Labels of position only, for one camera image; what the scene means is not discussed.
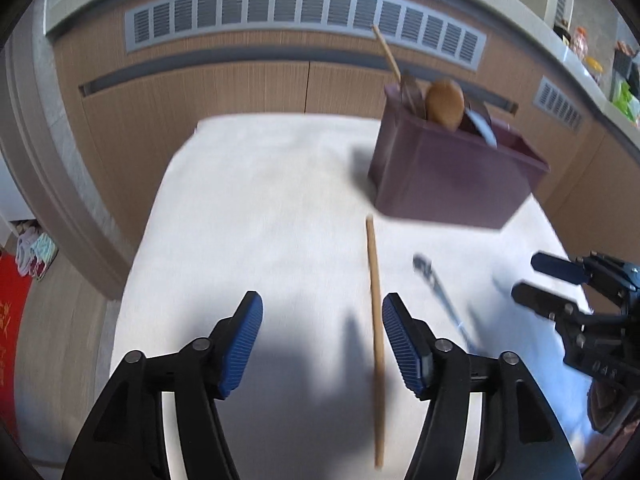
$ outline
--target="air vent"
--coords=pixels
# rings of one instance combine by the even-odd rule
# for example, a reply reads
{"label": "air vent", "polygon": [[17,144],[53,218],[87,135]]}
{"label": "air vent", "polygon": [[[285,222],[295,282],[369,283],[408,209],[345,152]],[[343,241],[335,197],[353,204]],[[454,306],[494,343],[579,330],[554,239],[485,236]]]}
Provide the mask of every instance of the air vent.
{"label": "air vent", "polygon": [[564,9],[566,7],[566,0],[558,0],[556,3],[556,23],[564,20]]}
{"label": "air vent", "polygon": [[462,61],[471,62],[476,50],[476,44],[478,44],[478,37],[472,32],[465,32],[465,37],[460,47],[460,59]]}
{"label": "air vent", "polygon": [[391,2],[382,2],[382,10],[380,11],[380,22],[378,27],[380,32],[395,36],[398,30],[398,20],[400,19],[401,6],[398,4],[392,4]]}
{"label": "air vent", "polygon": [[169,33],[169,3],[154,7],[154,38]]}
{"label": "air vent", "polygon": [[215,27],[216,0],[198,0],[198,28]]}
{"label": "air vent", "polygon": [[357,0],[356,14],[353,17],[353,27],[370,30],[371,25],[373,25],[373,18],[376,15],[377,4],[377,0]]}
{"label": "air vent", "polygon": [[400,38],[412,43],[418,42],[420,36],[420,26],[422,25],[423,12],[415,9],[407,9],[402,23],[402,34]]}
{"label": "air vent", "polygon": [[273,8],[273,21],[294,22],[296,19],[296,1],[297,0],[276,0]]}
{"label": "air vent", "polygon": [[176,32],[190,30],[193,0],[176,0],[174,4],[174,27]]}
{"label": "air vent", "polygon": [[149,39],[149,11],[140,10],[133,15],[133,29],[136,43]]}
{"label": "air vent", "polygon": [[302,0],[300,22],[320,23],[322,21],[322,6],[324,0]]}
{"label": "air vent", "polygon": [[580,127],[582,115],[578,108],[546,77],[540,81],[540,88],[533,104],[571,130],[577,130]]}
{"label": "air vent", "polygon": [[222,0],[222,24],[242,21],[242,0]]}
{"label": "air vent", "polygon": [[246,20],[252,22],[266,22],[269,16],[269,0],[249,0]]}
{"label": "air vent", "polygon": [[427,18],[427,25],[424,27],[422,44],[431,48],[437,48],[440,43],[443,25],[444,22],[440,18],[429,16]]}
{"label": "air vent", "polygon": [[450,56],[456,55],[458,49],[458,43],[460,42],[460,34],[462,29],[453,23],[447,23],[447,30],[444,33],[444,40],[442,41],[442,51]]}
{"label": "air vent", "polygon": [[349,22],[349,7],[351,0],[329,0],[329,15],[327,25],[347,26]]}
{"label": "air vent", "polygon": [[156,0],[128,10],[124,20],[127,52],[226,30],[313,30],[373,40],[376,23],[391,44],[476,70],[486,43],[481,31],[409,0]]}

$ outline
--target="white tablecloth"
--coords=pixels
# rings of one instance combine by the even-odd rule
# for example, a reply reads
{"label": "white tablecloth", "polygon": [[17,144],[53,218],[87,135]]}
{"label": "white tablecloth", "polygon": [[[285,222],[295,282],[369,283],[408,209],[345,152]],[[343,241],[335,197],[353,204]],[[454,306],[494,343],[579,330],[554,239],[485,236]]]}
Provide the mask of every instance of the white tablecloth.
{"label": "white tablecloth", "polygon": [[[536,200],[501,231],[383,217],[366,179],[378,127],[326,115],[212,118],[162,181],[124,292],[111,369],[131,349],[178,351],[258,291],[264,321],[254,351],[240,387],[217,403],[242,480],[404,478],[427,403],[404,387],[385,338],[385,466],[375,471],[370,212],[383,295],[398,292],[436,336],[462,346],[412,269],[414,253],[429,257],[476,342],[494,356],[517,352],[568,435],[588,433],[589,380],[562,364],[552,323],[510,298],[527,279],[586,308],[580,288],[530,268],[536,251],[564,255]],[[164,406],[172,479],[180,480],[175,410]],[[472,477],[480,409],[474,394],[459,478]]]}

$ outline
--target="plastic container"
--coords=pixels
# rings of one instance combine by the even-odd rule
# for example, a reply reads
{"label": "plastic container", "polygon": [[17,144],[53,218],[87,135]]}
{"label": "plastic container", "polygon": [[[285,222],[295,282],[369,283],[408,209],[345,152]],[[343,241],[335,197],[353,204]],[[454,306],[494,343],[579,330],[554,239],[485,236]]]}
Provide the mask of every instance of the plastic container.
{"label": "plastic container", "polygon": [[591,77],[593,77],[593,80],[597,84],[600,84],[600,81],[602,80],[602,72],[603,72],[602,65],[598,63],[597,60],[593,59],[593,57],[591,56],[587,56],[584,58],[584,65],[587,69],[587,72],[589,72]]}
{"label": "plastic container", "polygon": [[549,171],[548,164],[502,121],[492,120],[498,142],[421,120],[385,86],[369,178],[374,205],[396,218],[500,229]]}
{"label": "plastic container", "polygon": [[577,27],[575,29],[569,48],[574,51],[580,61],[587,55],[589,49],[587,47],[587,31],[584,27]]}
{"label": "plastic container", "polygon": [[554,32],[562,40],[566,46],[571,45],[571,35],[569,34],[569,23],[567,20],[561,20],[554,25]]}

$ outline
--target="chopstick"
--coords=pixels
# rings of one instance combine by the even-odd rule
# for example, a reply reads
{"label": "chopstick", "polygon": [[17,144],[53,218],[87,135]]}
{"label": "chopstick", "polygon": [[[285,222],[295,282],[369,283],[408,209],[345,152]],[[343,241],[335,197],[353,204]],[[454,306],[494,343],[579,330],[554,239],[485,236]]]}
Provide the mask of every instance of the chopstick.
{"label": "chopstick", "polygon": [[382,47],[382,50],[385,53],[386,63],[389,65],[391,72],[394,73],[394,77],[396,78],[396,81],[398,82],[398,84],[400,84],[402,75],[400,73],[400,69],[398,68],[398,63],[396,63],[396,58],[391,53],[391,49],[389,49],[388,44],[386,44],[385,37],[382,35],[382,33],[380,32],[380,29],[375,23],[371,25],[371,30],[373,30],[373,33],[376,35],[376,38],[378,38],[378,42],[380,43],[380,46]]}
{"label": "chopstick", "polygon": [[371,313],[373,318],[373,433],[375,466],[382,469],[385,461],[385,344],[382,329],[382,298],[380,295],[380,269],[373,216],[367,221],[367,254],[371,281]]}

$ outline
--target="wooden cabinet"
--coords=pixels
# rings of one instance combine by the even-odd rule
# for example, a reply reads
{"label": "wooden cabinet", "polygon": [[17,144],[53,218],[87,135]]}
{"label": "wooden cabinet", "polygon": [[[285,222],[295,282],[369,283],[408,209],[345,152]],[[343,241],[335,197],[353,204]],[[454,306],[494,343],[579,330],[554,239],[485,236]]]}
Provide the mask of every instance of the wooden cabinet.
{"label": "wooden cabinet", "polygon": [[312,62],[306,90],[309,114],[336,114],[380,119],[385,109],[389,71]]}
{"label": "wooden cabinet", "polygon": [[164,170],[200,119],[302,113],[307,75],[306,62],[217,64],[135,79],[83,98],[101,170],[118,190],[113,214],[125,236],[135,244],[142,239]]}
{"label": "wooden cabinet", "polygon": [[[610,135],[577,159],[577,178],[551,223],[569,256],[590,251],[640,263],[640,166]],[[615,312],[601,295],[585,287],[592,308]]]}

